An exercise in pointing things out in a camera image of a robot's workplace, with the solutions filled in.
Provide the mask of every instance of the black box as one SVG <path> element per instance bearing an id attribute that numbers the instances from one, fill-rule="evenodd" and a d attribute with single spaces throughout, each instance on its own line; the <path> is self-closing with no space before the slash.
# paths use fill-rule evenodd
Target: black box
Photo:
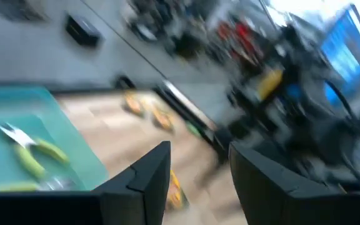
<path id="1" fill-rule="evenodd" d="M 80 16 L 67 17 L 66 31 L 82 46 L 96 48 L 102 39 L 101 33 L 85 18 Z"/>

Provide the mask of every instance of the teal mat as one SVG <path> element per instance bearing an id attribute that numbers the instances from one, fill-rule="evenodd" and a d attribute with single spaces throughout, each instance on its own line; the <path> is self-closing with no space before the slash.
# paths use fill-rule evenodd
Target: teal mat
<path id="1" fill-rule="evenodd" d="M 104 165 L 44 88 L 0 87 L 0 121 L 11 121 L 27 133 L 40 135 L 59 146 L 69 156 L 70 169 L 60 168 L 59 163 L 54 164 L 42 154 L 36 157 L 43 165 L 46 163 L 51 173 L 74 179 L 79 184 L 78 190 L 92 190 L 108 179 Z M 9 152 L 9 139 L 1 133 L 0 138 L 0 184 L 32 179 L 17 163 L 13 152 Z"/>

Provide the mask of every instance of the pliers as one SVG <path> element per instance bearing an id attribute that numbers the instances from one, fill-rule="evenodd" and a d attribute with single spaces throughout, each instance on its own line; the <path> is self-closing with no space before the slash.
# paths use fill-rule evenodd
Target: pliers
<path id="1" fill-rule="evenodd" d="M 46 170 L 34 159 L 31 154 L 30 147 L 37 146 L 39 150 L 50 155 L 54 159 L 60 161 L 63 164 L 69 163 L 69 158 L 58 147 L 48 143 L 42 139 L 33 140 L 25 132 L 17 127 L 14 127 L 8 123 L 0 125 L 6 135 L 12 138 L 16 144 L 14 150 L 19 158 L 21 164 L 36 178 L 42 179 L 46 175 Z"/>

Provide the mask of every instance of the computer monitor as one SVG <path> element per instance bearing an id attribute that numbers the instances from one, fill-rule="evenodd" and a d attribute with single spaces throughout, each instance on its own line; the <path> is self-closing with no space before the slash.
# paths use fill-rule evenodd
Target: computer monitor
<path id="1" fill-rule="evenodd" d="M 331 67 L 342 78 L 341 91 L 352 94 L 360 82 L 360 16 L 351 4 L 325 34 L 320 50 Z M 334 103 L 338 98 L 325 86 L 327 100 Z"/>

